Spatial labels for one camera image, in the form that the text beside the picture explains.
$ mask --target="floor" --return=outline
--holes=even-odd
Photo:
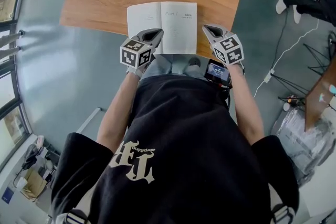
[[[26,32],[17,43],[20,94],[36,135],[44,135],[58,150],[66,136],[75,132],[96,107],[106,110],[125,76],[119,64],[119,47],[125,36],[98,30],[60,26],[64,0],[23,0],[18,29]],[[277,40],[286,13],[276,14],[277,0],[240,0],[233,32],[244,46],[246,78],[254,93],[274,58]],[[294,44],[299,36],[315,28],[317,20],[303,15],[301,23],[293,21],[292,10],[279,45],[278,56]],[[313,57],[303,47],[307,44],[323,51],[333,27],[320,22],[319,28],[303,38],[279,61],[276,74],[309,89],[318,75],[308,70],[315,66]],[[203,68],[207,61],[202,60]],[[279,115],[279,95],[289,91],[275,79],[262,85],[256,101],[269,134]],[[95,138],[103,117],[100,112],[84,134]]]

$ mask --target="black shirt sleeve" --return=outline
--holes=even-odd
[[[54,219],[77,206],[98,181],[112,157],[108,148],[88,137],[78,133],[68,135],[52,185]]]
[[[292,163],[283,149],[279,138],[266,136],[252,145],[258,161],[276,190],[282,202],[297,212],[299,207],[299,187],[294,175]]]

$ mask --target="open book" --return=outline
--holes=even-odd
[[[163,39],[156,54],[196,54],[197,3],[152,2],[127,8],[128,36],[162,28]]]

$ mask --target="notebook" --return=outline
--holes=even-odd
[[[127,8],[128,36],[162,28],[163,39],[156,54],[196,54],[197,3],[152,2]]]

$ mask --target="sneaker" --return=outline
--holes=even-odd
[[[296,5],[293,5],[293,11],[294,11],[294,22],[298,24],[301,19],[301,14],[297,11]]]
[[[199,66],[201,67],[201,61],[197,57],[193,57],[189,60],[189,66]]]
[[[277,14],[281,14],[286,8],[287,6],[285,5],[284,0],[279,0],[275,7]]]

